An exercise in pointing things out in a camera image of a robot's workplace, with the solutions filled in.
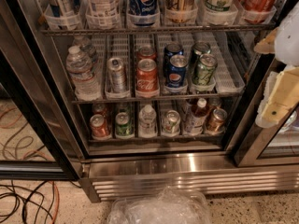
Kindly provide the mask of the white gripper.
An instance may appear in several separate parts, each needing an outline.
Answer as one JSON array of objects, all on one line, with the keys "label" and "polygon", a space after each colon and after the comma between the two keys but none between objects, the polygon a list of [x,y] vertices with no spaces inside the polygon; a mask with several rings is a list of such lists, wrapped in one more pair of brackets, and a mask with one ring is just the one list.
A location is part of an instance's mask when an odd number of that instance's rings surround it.
[{"label": "white gripper", "polygon": [[[299,65],[299,2],[253,49],[274,54],[287,65]],[[282,72],[270,72],[258,107],[255,123],[261,128],[277,125],[299,103],[299,67],[286,66]]]}]

